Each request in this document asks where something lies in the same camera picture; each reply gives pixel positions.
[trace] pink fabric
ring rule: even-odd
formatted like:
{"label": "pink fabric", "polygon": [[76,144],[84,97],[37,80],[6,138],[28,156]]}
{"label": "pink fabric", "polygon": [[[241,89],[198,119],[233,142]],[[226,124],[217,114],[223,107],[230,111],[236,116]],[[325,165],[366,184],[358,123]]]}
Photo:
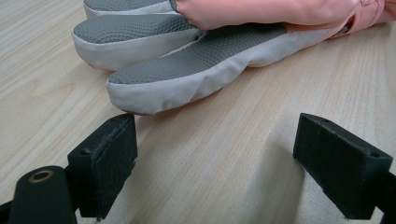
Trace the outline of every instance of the pink fabric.
{"label": "pink fabric", "polygon": [[[203,30],[246,22],[284,22],[289,32],[331,28],[318,42],[396,20],[396,0],[176,0],[176,3],[177,11]],[[339,34],[345,26],[348,31]]]}

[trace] screw hole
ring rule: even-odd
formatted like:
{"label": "screw hole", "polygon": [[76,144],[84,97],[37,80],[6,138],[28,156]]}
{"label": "screw hole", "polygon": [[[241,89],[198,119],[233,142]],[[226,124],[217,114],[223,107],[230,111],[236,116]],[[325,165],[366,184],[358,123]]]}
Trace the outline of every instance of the screw hole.
{"label": "screw hole", "polygon": [[53,176],[53,171],[51,171],[51,170],[40,171],[40,172],[37,172],[37,173],[31,175],[29,177],[29,182],[34,183],[34,184],[39,183],[39,182],[42,182],[44,180],[51,178],[52,176]]}
{"label": "screw hole", "polygon": [[379,154],[376,153],[376,152],[372,152],[372,153],[370,154],[370,156],[375,157],[375,158],[378,158],[378,157],[379,157]]}

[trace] wooden table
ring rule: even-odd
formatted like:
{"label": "wooden table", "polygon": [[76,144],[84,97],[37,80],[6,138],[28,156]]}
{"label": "wooden table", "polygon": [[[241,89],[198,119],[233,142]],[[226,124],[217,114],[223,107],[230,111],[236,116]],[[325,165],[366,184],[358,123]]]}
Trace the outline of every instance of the wooden table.
{"label": "wooden table", "polygon": [[[108,100],[110,73],[76,54],[71,31],[84,20],[80,0],[0,2],[0,203],[32,169],[65,167],[122,113]],[[344,219],[291,152],[305,112],[396,156],[395,59],[396,24],[377,25],[136,117],[136,167],[103,223],[379,223],[378,210],[372,221]]]}

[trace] wood grain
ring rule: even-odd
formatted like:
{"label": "wood grain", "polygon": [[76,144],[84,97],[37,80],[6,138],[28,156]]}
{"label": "wood grain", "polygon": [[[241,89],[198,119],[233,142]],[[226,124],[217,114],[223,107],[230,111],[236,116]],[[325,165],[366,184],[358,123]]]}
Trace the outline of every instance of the wood grain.
{"label": "wood grain", "polygon": [[[122,113],[106,94],[110,73],[75,52],[71,31],[84,20],[77,0],[0,2],[0,203],[23,174],[66,166],[68,152]],[[377,25],[137,117],[137,164],[103,223],[379,223],[379,211],[344,219],[291,152],[305,112],[396,156],[395,58],[396,25]]]}

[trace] black clamp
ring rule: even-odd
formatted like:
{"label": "black clamp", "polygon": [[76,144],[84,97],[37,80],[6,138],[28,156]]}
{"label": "black clamp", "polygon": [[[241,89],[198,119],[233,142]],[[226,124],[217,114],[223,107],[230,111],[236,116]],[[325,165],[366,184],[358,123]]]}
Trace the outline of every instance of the black clamp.
{"label": "black clamp", "polygon": [[377,206],[381,223],[396,223],[396,177],[387,153],[327,119],[302,114],[293,157],[346,218],[370,219]]}
{"label": "black clamp", "polygon": [[0,223],[77,223],[105,218],[137,157],[133,115],[109,119],[71,151],[69,165],[46,166],[24,175],[12,202],[0,206]]}

